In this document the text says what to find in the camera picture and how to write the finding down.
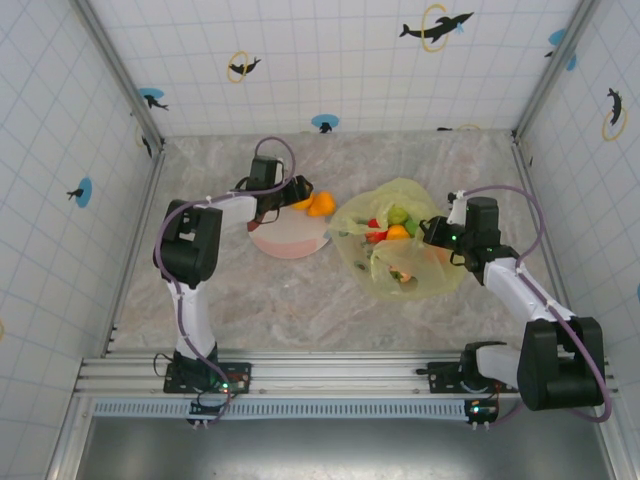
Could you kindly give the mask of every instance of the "gray marble surface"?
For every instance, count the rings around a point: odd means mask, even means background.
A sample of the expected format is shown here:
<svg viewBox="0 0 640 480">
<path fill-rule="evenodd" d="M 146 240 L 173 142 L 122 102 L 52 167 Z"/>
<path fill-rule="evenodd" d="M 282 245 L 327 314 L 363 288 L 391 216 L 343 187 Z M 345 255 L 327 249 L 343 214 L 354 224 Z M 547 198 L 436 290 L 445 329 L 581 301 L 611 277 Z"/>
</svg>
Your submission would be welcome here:
<svg viewBox="0 0 640 480">
<path fill-rule="evenodd" d="M 153 267 L 153 242 L 172 199 L 195 200 L 233 187 L 248 174 L 261 137 L 187 137 L 169 141 L 114 349 L 171 348 L 171 297 Z M 447 210 L 447 193 L 489 184 L 521 186 L 507 132 L 402 132 L 286 135 L 298 172 L 338 205 L 396 177 L 420 182 Z M 265 144 L 265 154 L 287 158 Z M 524 199 L 495 192 L 503 241 L 522 252 L 534 239 Z M 526 262 L 545 288 L 541 252 Z M 210 320 L 221 347 L 262 350 L 422 350 L 460 348 L 476 340 L 518 345 L 524 325 L 468 274 L 453 293 L 389 303 L 363 292 L 329 242 L 300 260 L 260 252 L 244 226 L 227 230 L 208 282 Z"/>
</svg>

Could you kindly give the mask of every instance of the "yellow bag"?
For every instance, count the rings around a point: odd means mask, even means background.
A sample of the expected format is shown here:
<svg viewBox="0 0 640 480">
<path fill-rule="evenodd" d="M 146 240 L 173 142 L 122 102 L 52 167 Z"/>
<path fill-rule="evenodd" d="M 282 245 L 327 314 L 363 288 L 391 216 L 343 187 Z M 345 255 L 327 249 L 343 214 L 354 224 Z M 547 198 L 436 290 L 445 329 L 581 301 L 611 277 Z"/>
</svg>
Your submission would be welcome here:
<svg viewBox="0 0 640 480">
<path fill-rule="evenodd" d="M 375 245 L 366 242 L 365 233 L 387 230 L 387 214 L 394 205 L 418 223 L 442 215 L 426 190 L 406 178 L 352 198 L 333 215 L 331 238 L 356 279 L 381 300 L 417 300 L 458 288 L 465 268 L 451 265 L 449 251 L 423 243 L 420 228 L 414 238 L 383 240 Z M 378 221 L 379 229 L 367 226 L 372 218 Z M 400 283 L 390 267 L 413 278 Z"/>
</svg>

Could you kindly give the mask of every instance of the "yellow ring decal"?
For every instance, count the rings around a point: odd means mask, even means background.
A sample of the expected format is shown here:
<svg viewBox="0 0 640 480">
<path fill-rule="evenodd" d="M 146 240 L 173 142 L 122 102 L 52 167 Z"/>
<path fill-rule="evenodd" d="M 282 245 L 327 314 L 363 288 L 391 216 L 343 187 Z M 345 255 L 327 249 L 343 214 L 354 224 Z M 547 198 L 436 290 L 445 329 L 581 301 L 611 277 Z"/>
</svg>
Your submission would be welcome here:
<svg viewBox="0 0 640 480">
<path fill-rule="evenodd" d="M 429 52 L 429 53 L 439 52 L 440 50 L 442 50 L 444 47 L 447 46 L 447 42 L 449 41 L 449 34 L 448 33 L 444 36 L 444 43 L 441 46 L 439 46 L 438 48 L 429 48 L 429 46 L 424 41 L 424 22 L 427 19 L 427 15 L 429 15 L 429 12 L 431 10 L 433 10 L 434 8 L 439 8 L 444 13 L 447 13 L 447 9 L 444 8 L 442 5 L 440 5 L 439 3 L 434 3 L 433 5 L 430 5 L 424 11 L 424 15 L 422 16 L 422 25 L 421 25 L 422 28 L 420 30 L 420 38 L 422 39 L 422 48 L 424 49 L 425 52 Z"/>
<path fill-rule="evenodd" d="M 144 145 L 142 144 L 142 142 L 138 139 L 142 138 L 142 134 L 140 133 L 140 125 L 136 125 L 136 131 L 133 134 L 134 139 L 136 141 L 136 145 L 138 145 L 138 148 L 142 148 L 144 147 Z"/>
<path fill-rule="evenodd" d="M 627 115 L 627 110 L 624 107 L 620 107 L 620 110 L 622 111 L 622 113 L 624 113 L 624 121 L 622 122 L 622 127 L 620 127 L 620 131 L 613 137 L 607 137 L 607 123 L 609 122 L 609 119 L 613 116 L 613 112 L 610 111 L 609 113 L 607 113 L 607 116 L 604 117 L 604 122 L 602 122 L 602 138 L 604 138 L 605 142 L 613 142 L 614 140 L 617 140 L 618 137 L 622 135 L 622 132 L 624 132 L 624 129 L 627 128 L 627 121 L 629 120 L 629 115 Z"/>
<path fill-rule="evenodd" d="M 231 70 L 231 65 L 233 64 L 233 61 L 240 55 L 244 57 L 244 69 L 242 71 L 242 76 L 239 79 L 234 80 L 233 78 L 231 78 L 231 72 L 233 71 Z M 229 65 L 227 65 L 227 78 L 231 83 L 240 83 L 247 75 L 247 68 L 249 68 L 249 54 L 244 50 L 240 50 L 239 52 L 234 53 L 233 57 L 231 57 L 231 60 L 229 60 Z"/>
</svg>

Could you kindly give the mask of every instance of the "purple cable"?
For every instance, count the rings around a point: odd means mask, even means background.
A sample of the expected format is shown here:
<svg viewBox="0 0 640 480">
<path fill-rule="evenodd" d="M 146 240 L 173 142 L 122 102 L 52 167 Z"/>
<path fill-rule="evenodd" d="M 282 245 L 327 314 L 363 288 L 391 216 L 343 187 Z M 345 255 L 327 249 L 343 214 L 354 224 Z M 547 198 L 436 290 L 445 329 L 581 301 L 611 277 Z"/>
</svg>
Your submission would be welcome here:
<svg viewBox="0 0 640 480">
<path fill-rule="evenodd" d="M 598 366 L 596 365 L 596 362 L 593 360 L 593 357 L 589 354 L 589 352 L 587 351 L 587 348 L 584 346 L 584 344 L 582 343 L 578 335 L 576 335 L 576 333 L 565 321 L 565 319 L 562 318 L 562 315 L 560 315 L 558 310 L 556 310 L 556 308 L 553 305 L 549 304 L 548 302 L 549 299 L 547 299 L 542 294 L 542 292 L 538 290 L 538 288 L 522 272 L 518 272 L 518 269 L 520 268 L 520 265 L 522 264 L 522 261 L 525 259 L 525 257 L 531 254 L 531 252 L 533 252 L 538 247 L 538 245 L 540 245 L 540 242 L 542 241 L 542 236 L 544 235 L 544 232 L 546 229 L 544 215 L 542 213 L 542 208 L 540 207 L 540 204 L 538 203 L 538 201 L 533 195 L 525 192 L 520 188 L 512 187 L 511 185 L 489 185 L 487 187 L 474 188 L 472 190 L 465 192 L 464 196 L 468 197 L 470 195 L 484 192 L 486 190 L 510 190 L 512 192 L 519 193 L 520 195 L 526 197 L 526 199 L 529 200 L 529 202 L 531 202 L 533 207 L 536 209 L 536 212 L 538 214 L 538 219 L 540 221 L 540 228 L 538 228 L 538 235 L 536 236 L 535 242 L 533 242 L 533 244 L 527 249 L 527 251 L 525 251 L 522 255 L 520 255 L 516 260 L 516 275 L 518 278 L 520 278 L 523 281 L 523 283 L 529 288 L 529 290 L 531 290 L 533 294 L 536 297 L 538 297 L 538 299 L 540 299 L 541 302 L 544 302 L 547 305 L 547 309 L 549 310 L 549 312 L 551 312 L 551 315 L 555 317 L 555 319 L 558 321 L 558 323 L 563 328 L 563 330 L 567 332 L 567 335 L 569 335 L 569 338 L 571 338 L 573 343 L 575 343 L 576 347 L 578 348 L 578 351 L 587 362 L 587 365 L 589 366 L 591 373 L 593 373 L 593 376 L 596 379 L 598 388 L 602 392 L 602 398 L 604 399 L 604 412 L 602 413 L 601 416 L 592 417 L 591 415 L 586 415 L 577 410 L 571 410 L 571 412 L 577 415 L 578 417 L 584 420 L 588 420 L 590 422 L 595 422 L 595 423 L 606 422 L 607 420 L 609 420 L 609 417 L 611 416 L 611 411 L 612 411 L 611 396 L 609 395 L 607 384 L 604 378 L 602 377 L 600 370 L 598 370 Z M 504 421 L 513 417 L 520 410 L 521 408 L 514 409 L 509 414 L 507 414 L 504 418 L 502 418 L 501 419 L 502 421 L 500 423 L 504 423 Z"/>
<path fill-rule="evenodd" d="M 169 226 L 169 224 L 171 223 L 171 221 L 174 218 L 176 218 L 178 215 L 182 214 L 182 212 L 184 212 L 185 210 L 187 210 L 189 208 L 192 208 L 192 207 L 195 207 L 195 206 L 198 206 L 198 205 L 212 205 L 212 204 L 221 202 L 222 200 L 227 200 L 227 199 L 233 198 L 233 197 L 267 195 L 269 193 L 275 193 L 275 192 L 277 192 L 279 190 L 282 190 L 284 187 L 286 187 L 287 184 L 293 179 L 293 176 L 295 174 L 295 171 L 296 171 L 296 157 L 295 157 L 295 155 L 293 153 L 293 150 L 289 146 L 289 144 L 287 142 L 285 142 L 284 140 L 282 140 L 281 138 L 279 138 L 279 137 L 266 137 L 266 138 L 263 138 L 262 140 L 260 140 L 258 142 L 258 144 L 256 145 L 256 149 L 255 149 L 255 154 L 256 155 L 258 154 L 258 149 L 260 148 L 260 145 L 262 145 L 267 140 L 276 140 L 276 141 L 280 142 L 289 151 L 289 155 L 291 155 L 291 172 L 289 172 L 289 175 L 287 175 L 284 178 L 282 183 L 280 183 L 279 185 L 277 185 L 277 186 L 275 186 L 273 188 L 269 188 L 267 190 L 255 190 L 255 191 L 251 191 L 251 192 L 226 193 L 224 195 L 220 195 L 219 197 L 216 197 L 216 198 L 211 199 L 211 200 L 209 200 L 209 199 L 207 199 L 207 200 L 196 200 L 196 201 L 193 201 L 193 202 L 187 202 L 187 203 L 185 203 L 183 205 L 180 205 L 178 208 L 173 210 L 169 215 L 167 215 L 167 217 L 162 222 L 162 225 L 160 226 L 160 231 L 158 232 L 158 236 L 156 237 L 155 247 L 153 249 L 153 256 L 154 256 L 154 258 L 156 260 L 158 268 L 160 269 L 162 274 L 167 279 L 169 279 L 169 281 L 171 283 L 173 283 L 173 285 L 174 285 L 174 287 L 176 289 L 176 294 L 178 295 L 177 309 L 176 309 L 177 310 L 177 315 L 176 316 L 177 316 L 177 323 L 178 323 L 178 331 L 180 332 L 180 335 L 182 336 L 182 338 L 184 338 L 184 342 L 187 344 L 187 346 L 193 352 L 193 354 L 196 356 L 196 358 L 201 360 L 211 370 L 213 370 L 218 375 L 220 375 L 220 377 L 222 378 L 224 383 L 229 383 L 229 379 L 227 378 L 225 373 L 215 363 L 213 363 L 207 357 L 205 357 L 200 352 L 198 352 L 198 350 L 196 349 L 196 347 L 193 344 L 193 342 L 191 342 L 191 340 L 189 339 L 189 336 L 187 335 L 186 330 L 184 329 L 184 323 L 182 321 L 182 289 L 180 288 L 180 283 L 178 282 L 178 280 L 173 275 L 171 275 L 169 273 L 169 271 L 165 267 L 164 263 L 162 262 L 162 256 L 160 255 L 160 247 L 162 246 L 162 237 L 164 235 L 164 232 L 167 229 L 167 227 Z M 220 409 L 220 411 L 218 412 L 216 417 L 213 420 L 211 420 L 209 423 L 212 424 L 212 425 L 218 423 L 220 421 L 220 419 L 222 418 L 222 416 L 227 412 L 230 403 L 231 403 L 231 389 L 229 388 L 229 389 L 227 389 L 227 398 L 226 398 L 222 408 Z"/>
</svg>

